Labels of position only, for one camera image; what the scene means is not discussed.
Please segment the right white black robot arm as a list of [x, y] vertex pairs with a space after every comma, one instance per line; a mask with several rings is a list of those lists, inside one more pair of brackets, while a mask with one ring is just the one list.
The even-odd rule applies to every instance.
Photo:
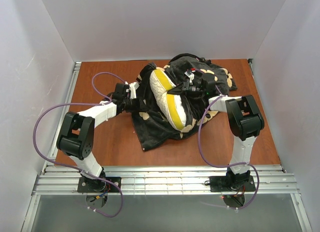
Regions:
[[211, 176], [205, 182], [212, 192], [236, 191], [246, 185], [253, 191], [255, 184], [250, 164], [254, 142], [264, 129], [265, 122], [252, 95], [229, 97], [224, 95], [214, 81], [213, 74], [202, 74], [200, 83], [191, 79], [168, 90], [171, 95], [186, 95], [190, 98], [207, 99], [205, 112], [218, 111], [227, 114], [230, 130], [234, 136], [232, 157], [226, 165], [224, 176]]

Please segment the black floral plush pillowcase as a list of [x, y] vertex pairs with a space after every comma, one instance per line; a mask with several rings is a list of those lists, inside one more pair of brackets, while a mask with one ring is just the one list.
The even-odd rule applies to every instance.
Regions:
[[213, 119], [217, 111], [209, 111], [206, 115], [204, 111], [208, 106], [208, 101], [202, 97], [190, 98], [180, 95], [182, 106], [186, 114], [186, 126], [182, 131], [175, 130], [156, 103], [156, 99], [150, 88], [150, 75], [155, 69], [164, 71], [175, 86], [187, 81], [185, 71], [195, 68], [195, 84], [199, 84], [202, 74], [213, 74], [214, 81], [224, 95], [229, 95], [231, 91], [237, 90], [236, 83], [231, 73], [219, 65], [216, 65], [205, 58], [200, 58], [192, 54], [180, 54], [172, 58], [167, 65], [159, 67], [154, 63], [147, 64], [139, 73], [136, 81], [139, 83], [137, 97], [151, 107], [149, 111], [133, 112], [131, 114], [133, 125], [137, 133], [141, 147], [149, 151], [161, 146], [168, 139], [182, 140], [194, 135], [200, 123], [206, 123]]

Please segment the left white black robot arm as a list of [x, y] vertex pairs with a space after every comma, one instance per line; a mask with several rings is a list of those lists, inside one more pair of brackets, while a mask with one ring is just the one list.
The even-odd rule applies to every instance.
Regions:
[[137, 96], [138, 82], [117, 83], [109, 99], [80, 112], [65, 114], [58, 138], [57, 149], [70, 157], [79, 168], [84, 182], [95, 191], [101, 191], [106, 183], [104, 169], [98, 164], [92, 150], [95, 128], [125, 112], [144, 112], [147, 107]]

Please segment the white pillow with yellow edge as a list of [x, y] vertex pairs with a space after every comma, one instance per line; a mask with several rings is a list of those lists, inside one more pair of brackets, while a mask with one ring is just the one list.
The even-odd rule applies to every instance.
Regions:
[[155, 69], [150, 74], [149, 85], [158, 107], [170, 125], [175, 130], [182, 131], [187, 124], [187, 116], [181, 97], [169, 94], [169, 90], [176, 87], [175, 84], [164, 71]]

